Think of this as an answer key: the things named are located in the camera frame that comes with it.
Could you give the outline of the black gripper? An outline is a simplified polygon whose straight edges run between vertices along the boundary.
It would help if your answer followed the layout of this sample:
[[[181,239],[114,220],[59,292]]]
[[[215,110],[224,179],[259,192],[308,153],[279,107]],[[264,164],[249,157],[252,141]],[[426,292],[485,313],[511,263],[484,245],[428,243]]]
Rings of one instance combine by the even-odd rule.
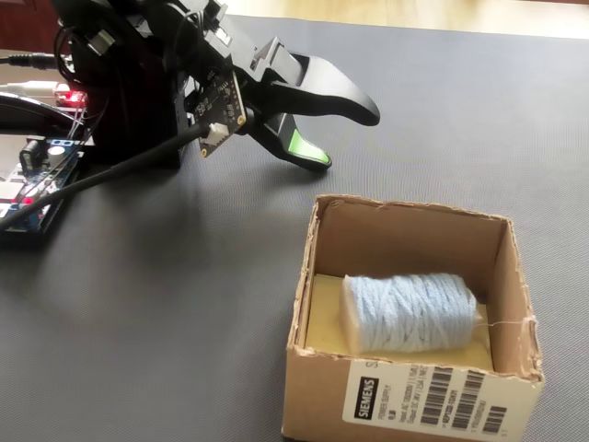
[[[246,134],[273,156],[309,171],[331,167],[330,156],[300,134],[292,114],[380,123],[375,102],[334,64],[289,52],[278,38],[259,48],[226,10],[221,2],[206,3],[205,41],[221,66],[236,74],[246,103]]]

